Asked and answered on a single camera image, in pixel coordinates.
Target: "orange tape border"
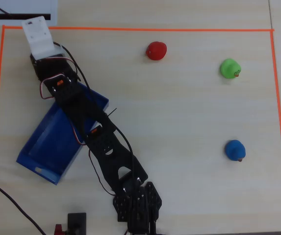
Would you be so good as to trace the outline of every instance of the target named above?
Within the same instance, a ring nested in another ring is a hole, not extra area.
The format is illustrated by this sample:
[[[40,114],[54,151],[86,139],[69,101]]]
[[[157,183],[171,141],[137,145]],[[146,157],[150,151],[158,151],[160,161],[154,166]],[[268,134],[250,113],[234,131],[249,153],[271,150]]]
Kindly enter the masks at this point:
[[[1,43],[0,43],[0,76],[1,76],[4,37],[5,37],[6,29],[22,29],[22,27],[21,26],[5,26],[5,25],[2,26]],[[272,60],[273,60],[273,69],[274,69],[274,80],[275,80],[276,93],[277,93],[277,103],[278,103],[278,113],[279,113],[280,133],[281,133],[281,101],[280,101],[277,64],[276,64],[274,38],[273,38],[274,29],[205,29],[205,28],[200,28],[200,29],[182,28],[181,29],[181,28],[109,28],[109,27],[57,27],[57,26],[49,27],[49,29],[148,31],[148,32],[270,32],[271,51],[272,51]]]

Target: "wooden table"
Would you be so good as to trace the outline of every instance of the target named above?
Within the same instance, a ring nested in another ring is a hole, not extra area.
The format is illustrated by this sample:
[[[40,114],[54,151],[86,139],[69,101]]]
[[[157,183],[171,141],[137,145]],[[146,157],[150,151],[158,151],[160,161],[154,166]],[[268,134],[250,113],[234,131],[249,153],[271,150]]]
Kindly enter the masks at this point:
[[[269,31],[211,30],[270,29],[267,0],[60,1],[59,26],[208,29],[51,31],[76,58],[91,87],[118,108],[111,119],[125,133],[163,201],[159,233],[281,231],[281,3],[270,4],[280,96]],[[144,56],[152,41],[168,46],[159,62]],[[117,222],[88,148],[57,186],[16,163],[52,105],[39,96],[29,54],[23,31],[6,29],[0,74],[0,187],[47,234],[55,224],[65,224],[70,212],[87,212],[89,235],[123,234],[126,223]],[[229,57],[242,66],[240,77],[232,81],[219,74],[221,62]],[[242,163],[223,153],[231,139],[246,147]],[[38,231],[0,193],[1,233]]]

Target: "blue plastic tray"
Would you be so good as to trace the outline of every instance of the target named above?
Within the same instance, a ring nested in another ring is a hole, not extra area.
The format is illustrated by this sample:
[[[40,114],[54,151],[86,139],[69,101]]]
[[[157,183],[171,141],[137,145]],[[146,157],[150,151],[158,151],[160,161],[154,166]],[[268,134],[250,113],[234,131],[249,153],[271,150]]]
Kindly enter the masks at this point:
[[[95,91],[93,93],[98,106],[105,110],[109,100]],[[94,120],[88,119],[86,131],[89,132],[95,124]],[[19,153],[16,162],[57,185],[81,147],[68,118],[54,103]]]

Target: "black mount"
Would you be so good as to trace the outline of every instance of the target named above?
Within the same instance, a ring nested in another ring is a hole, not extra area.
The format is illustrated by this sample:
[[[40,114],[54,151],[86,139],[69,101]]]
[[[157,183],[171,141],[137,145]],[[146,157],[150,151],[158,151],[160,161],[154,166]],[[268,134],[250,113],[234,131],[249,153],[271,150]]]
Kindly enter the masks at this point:
[[[127,222],[130,233],[156,235],[155,223],[159,218],[162,200],[152,182],[139,187],[131,197],[116,195],[113,206],[117,212],[117,221]]]
[[[97,158],[105,180],[116,194],[113,202],[121,201],[120,204],[125,205],[116,207],[113,203],[118,213],[118,221],[128,222],[128,231],[132,234],[146,234],[150,231],[151,235],[155,235],[155,222],[162,205],[161,198],[151,182],[148,182],[145,188],[141,187],[148,175],[135,156],[132,167],[130,151],[116,138],[114,132],[117,127],[97,106],[91,90],[88,89],[90,93],[87,96],[84,88],[77,82],[78,75],[66,60],[36,61],[32,55],[30,59],[41,82],[62,74],[43,83]],[[100,125],[86,132],[85,121],[88,118]],[[130,172],[119,178],[118,171],[123,166],[130,169]]]

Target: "black base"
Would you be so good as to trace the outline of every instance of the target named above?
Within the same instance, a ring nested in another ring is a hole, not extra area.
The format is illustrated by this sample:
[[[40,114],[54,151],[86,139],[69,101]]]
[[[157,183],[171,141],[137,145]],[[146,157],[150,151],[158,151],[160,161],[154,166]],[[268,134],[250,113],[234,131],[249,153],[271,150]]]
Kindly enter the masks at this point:
[[[86,235],[86,213],[69,213],[67,231],[69,235]]]

